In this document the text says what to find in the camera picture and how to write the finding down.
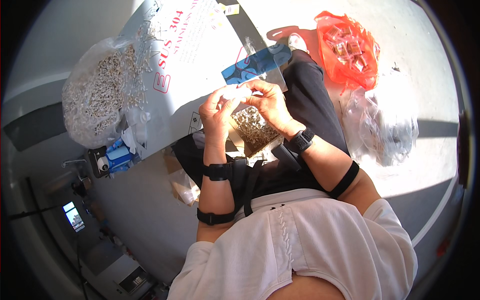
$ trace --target person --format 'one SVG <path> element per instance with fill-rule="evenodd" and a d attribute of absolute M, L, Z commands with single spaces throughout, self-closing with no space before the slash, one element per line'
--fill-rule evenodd
<path fill-rule="evenodd" d="M 236 86 L 222 87 L 199 108 L 204 148 L 192 136 L 174 147 L 201 187 L 199 214 L 235 217 L 214 225 L 199 221 L 197 242 L 172 282 L 169 299 L 392 300 L 405 299 L 412 287 L 418 265 L 408 233 L 370 177 L 355 169 L 323 69 L 298 34 L 288 45 L 287 92 L 253 80 L 241 87 L 262 95 L 223 101 L 221 96 Z M 202 155 L 207 167 L 227 163 L 228 119 L 240 102 L 255 106 L 288 141 L 299 132 L 314 133 L 300 153 L 301 170 L 278 161 L 262 166 L 247 217 L 245 206 L 237 208 L 229 180 L 211 180 L 195 162 Z M 340 195 L 331 196 L 351 170 L 354 175 Z"/>

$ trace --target finger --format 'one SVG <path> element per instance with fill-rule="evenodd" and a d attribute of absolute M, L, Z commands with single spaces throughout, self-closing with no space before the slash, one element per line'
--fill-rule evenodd
<path fill-rule="evenodd" d="M 265 82 L 265 81 L 260 80 L 260 79 L 255 79 L 255 80 L 247 81 L 247 82 L 243 83 L 240 87 L 247 87 L 247 88 L 251 89 L 252 91 L 257 90 L 257 91 L 262 92 L 262 94 L 266 94 L 266 93 L 274 90 L 276 87 L 278 87 L 278 85 L 277 84 L 271 84 L 271 83 Z"/>
<path fill-rule="evenodd" d="M 225 102 L 222 109 L 220 110 L 220 114 L 222 114 L 223 116 L 231 115 L 233 111 L 239 106 L 240 99 L 242 98 L 234 98 L 232 100 Z"/>
<path fill-rule="evenodd" d="M 258 108 L 260 106 L 260 102 L 262 101 L 262 98 L 258 96 L 250 96 L 250 97 L 242 98 L 240 101 L 241 103 L 245 103 L 247 105 L 255 106 L 256 108 Z"/>
<path fill-rule="evenodd" d="M 214 91 L 204 103 L 205 109 L 215 109 L 220 97 L 229 89 L 237 88 L 237 84 L 225 85 L 224 87 L 219 88 Z"/>

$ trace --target white shirt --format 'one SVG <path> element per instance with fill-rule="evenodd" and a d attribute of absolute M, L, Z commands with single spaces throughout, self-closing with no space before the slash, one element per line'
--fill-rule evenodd
<path fill-rule="evenodd" d="M 417 257 L 386 200 L 362 216 L 321 191 L 298 189 L 253 199 L 252 209 L 248 217 L 239 211 L 215 243 L 189 248 L 169 299 L 266 299 L 292 282 L 292 269 L 327 280 L 347 300 L 407 297 Z"/>

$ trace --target white sneaker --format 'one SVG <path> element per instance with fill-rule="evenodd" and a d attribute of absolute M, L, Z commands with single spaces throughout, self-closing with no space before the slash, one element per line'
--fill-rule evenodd
<path fill-rule="evenodd" d="M 288 47 L 292 51 L 298 49 L 298 50 L 302 50 L 302 51 L 305 51 L 308 54 L 310 54 L 310 51 L 307 50 L 307 44 L 305 43 L 303 38 L 301 38 L 301 36 L 298 33 L 292 33 L 288 37 Z"/>

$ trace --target hand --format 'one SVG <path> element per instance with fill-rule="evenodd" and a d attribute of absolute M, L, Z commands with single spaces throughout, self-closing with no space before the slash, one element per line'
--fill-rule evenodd
<path fill-rule="evenodd" d="M 221 96 L 226 91 L 235 88 L 237 88 L 236 84 L 219 88 L 198 108 L 198 113 L 204 126 L 206 145 L 225 148 L 225 142 L 228 137 L 228 121 L 233 110 L 240 104 L 240 99 L 235 98 L 226 101 L 221 99 Z"/>
<path fill-rule="evenodd" d="M 292 127 L 294 120 L 287 110 L 282 90 L 277 84 L 270 84 L 257 79 L 245 82 L 240 87 L 247 87 L 252 92 L 262 92 L 262 96 L 250 96 L 242 102 L 255 106 L 265 121 L 279 133 L 285 135 L 286 132 L 290 131 L 289 128 Z"/>

